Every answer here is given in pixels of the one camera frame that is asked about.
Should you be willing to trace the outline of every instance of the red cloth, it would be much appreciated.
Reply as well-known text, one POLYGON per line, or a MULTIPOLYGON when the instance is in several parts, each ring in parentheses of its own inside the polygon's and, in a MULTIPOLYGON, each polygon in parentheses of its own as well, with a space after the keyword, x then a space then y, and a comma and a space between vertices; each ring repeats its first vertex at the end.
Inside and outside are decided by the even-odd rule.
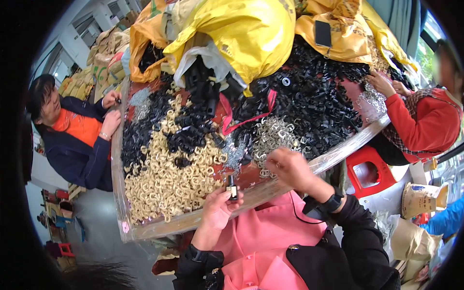
MULTIPOLYGON (((434 90, 435 97, 453 102, 462 107, 462 104, 449 95, 447 90, 434 90)), ((453 145, 461 129, 460 116, 455 107, 426 97, 417 103, 417 117, 413 119, 406 109, 403 100, 394 94, 385 101, 387 114, 395 127, 404 145, 411 151, 432 151, 435 153, 419 153, 421 159, 438 155, 453 145)), ((417 157, 403 153, 405 158, 416 163, 417 157)))
POLYGON ((95 118, 85 117, 61 108, 59 118, 52 126, 55 131, 66 132, 93 147, 103 124, 95 118))
POLYGON ((245 123, 255 121, 255 120, 259 119, 259 118, 263 118, 263 117, 266 117, 267 115, 269 115, 270 112, 272 112, 272 108, 274 108, 274 103, 276 101, 276 96, 277 96, 277 92, 275 90, 269 90, 269 94, 267 95, 267 107, 269 108, 268 113, 258 115, 256 117, 253 117, 253 118, 251 118, 249 120, 246 120, 246 121, 244 121, 242 123, 239 123, 239 124, 236 124, 236 125, 233 125, 233 126, 229 127, 229 124, 232 122, 232 108, 231 108, 231 105, 229 103, 229 100, 223 94, 219 94, 219 100, 221 101, 221 104, 224 107, 224 111, 226 111, 226 114, 227 114, 227 116, 222 121, 222 134, 224 136, 226 136, 227 134, 231 133, 236 128, 240 127, 241 125, 243 125, 245 123))

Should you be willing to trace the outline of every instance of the window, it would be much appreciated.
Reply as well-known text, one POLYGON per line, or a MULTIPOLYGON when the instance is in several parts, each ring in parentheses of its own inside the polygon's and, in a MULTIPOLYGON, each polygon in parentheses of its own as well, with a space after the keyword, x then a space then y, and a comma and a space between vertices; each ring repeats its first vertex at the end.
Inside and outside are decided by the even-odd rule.
POLYGON ((437 40, 445 39, 445 33, 430 12, 427 12, 425 26, 420 34, 417 46, 416 60, 419 62, 425 80, 430 83, 432 80, 432 59, 433 52, 437 48, 437 40))
POLYGON ((434 42, 446 38, 445 33, 430 12, 427 12, 424 31, 430 35, 434 42))
POLYGON ((422 74, 429 82, 432 80, 432 59, 433 50, 422 38, 419 38, 416 60, 419 62, 422 74))

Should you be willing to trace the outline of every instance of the pink shirt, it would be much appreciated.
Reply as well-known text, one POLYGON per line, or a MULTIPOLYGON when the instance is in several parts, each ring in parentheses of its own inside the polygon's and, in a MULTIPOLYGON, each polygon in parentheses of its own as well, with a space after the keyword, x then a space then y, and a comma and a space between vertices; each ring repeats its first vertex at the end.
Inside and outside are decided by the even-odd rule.
POLYGON ((224 289, 308 289, 285 256, 289 245, 314 246, 325 222, 302 214, 304 202, 294 191, 232 219, 215 251, 224 253, 224 289))

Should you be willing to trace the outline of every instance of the black hair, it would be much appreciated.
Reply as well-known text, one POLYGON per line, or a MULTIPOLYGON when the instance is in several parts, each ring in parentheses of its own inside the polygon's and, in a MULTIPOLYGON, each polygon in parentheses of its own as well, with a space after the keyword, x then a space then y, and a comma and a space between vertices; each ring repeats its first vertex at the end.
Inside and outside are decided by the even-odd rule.
POLYGON ((28 91, 26 111, 31 114, 31 121, 40 135, 47 129, 46 125, 36 124, 40 118, 42 106, 50 99, 55 88, 55 78, 51 74, 43 74, 33 80, 28 91))
POLYGON ((134 290, 135 278, 122 263, 79 263, 63 272, 63 279, 76 290, 134 290))
MULTIPOLYGON (((449 42, 445 39, 437 40, 437 49, 435 53, 440 57, 442 54, 446 55, 446 57, 451 61, 454 73, 458 73, 461 77, 464 77, 462 70, 459 67, 458 60, 456 59, 453 50, 449 44, 449 42)), ((464 81, 461 86, 461 102, 464 101, 464 81)))

